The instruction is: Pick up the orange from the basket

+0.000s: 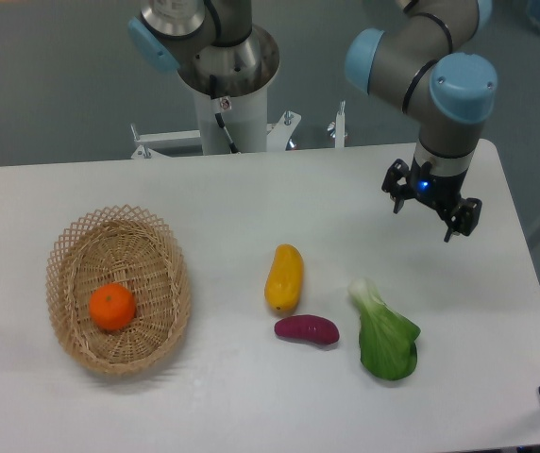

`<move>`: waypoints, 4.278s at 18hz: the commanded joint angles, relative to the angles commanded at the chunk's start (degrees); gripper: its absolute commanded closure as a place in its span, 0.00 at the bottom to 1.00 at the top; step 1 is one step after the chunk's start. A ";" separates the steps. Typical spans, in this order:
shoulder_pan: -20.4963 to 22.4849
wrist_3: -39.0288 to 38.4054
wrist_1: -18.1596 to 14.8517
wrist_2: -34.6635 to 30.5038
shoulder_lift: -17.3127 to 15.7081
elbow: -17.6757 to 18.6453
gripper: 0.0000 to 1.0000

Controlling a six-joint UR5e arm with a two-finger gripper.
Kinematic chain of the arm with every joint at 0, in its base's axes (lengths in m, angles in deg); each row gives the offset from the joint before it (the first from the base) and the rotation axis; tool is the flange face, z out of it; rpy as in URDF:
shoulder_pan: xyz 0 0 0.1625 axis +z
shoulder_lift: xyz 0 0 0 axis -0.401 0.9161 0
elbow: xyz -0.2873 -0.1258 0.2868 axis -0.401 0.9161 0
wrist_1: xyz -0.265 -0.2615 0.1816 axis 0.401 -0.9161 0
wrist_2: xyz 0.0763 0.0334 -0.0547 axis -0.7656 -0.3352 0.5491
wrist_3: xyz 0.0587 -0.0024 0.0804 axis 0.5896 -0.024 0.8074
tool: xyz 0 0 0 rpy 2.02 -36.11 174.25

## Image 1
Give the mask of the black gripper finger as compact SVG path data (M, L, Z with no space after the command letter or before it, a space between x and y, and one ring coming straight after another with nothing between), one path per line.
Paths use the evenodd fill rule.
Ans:
M396 159L386 172L381 189L390 195L394 203L394 214L398 214L404 203L412 198L412 188L409 184L410 174L409 166L402 159Z
M453 235L469 237L479 223L482 202L478 198L461 198L457 205L447 212L445 223L447 232L444 242L448 243Z

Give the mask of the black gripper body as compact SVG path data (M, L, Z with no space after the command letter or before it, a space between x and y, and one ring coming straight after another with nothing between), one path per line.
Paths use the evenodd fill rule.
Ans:
M414 199L435 210L440 216L456 216L472 212L472 202L461 196L467 171L455 176L437 176L431 172L432 164L419 164L413 159L406 176L404 199Z

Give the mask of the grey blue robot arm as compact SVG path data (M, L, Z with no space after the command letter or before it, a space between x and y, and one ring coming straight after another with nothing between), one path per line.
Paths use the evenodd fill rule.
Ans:
M409 199L434 210L447 235L469 235L481 201L461 194L498 87L494 66L462 46L487 23L488 1L404 1L397 33L362 31L345 75L420 126L411 163L395 161L382 189L400 210ZM280 63L274 38L252 20L248 1L146 1L127 33L143 59L177 73L196 103L205 154L270 149L267 90Z

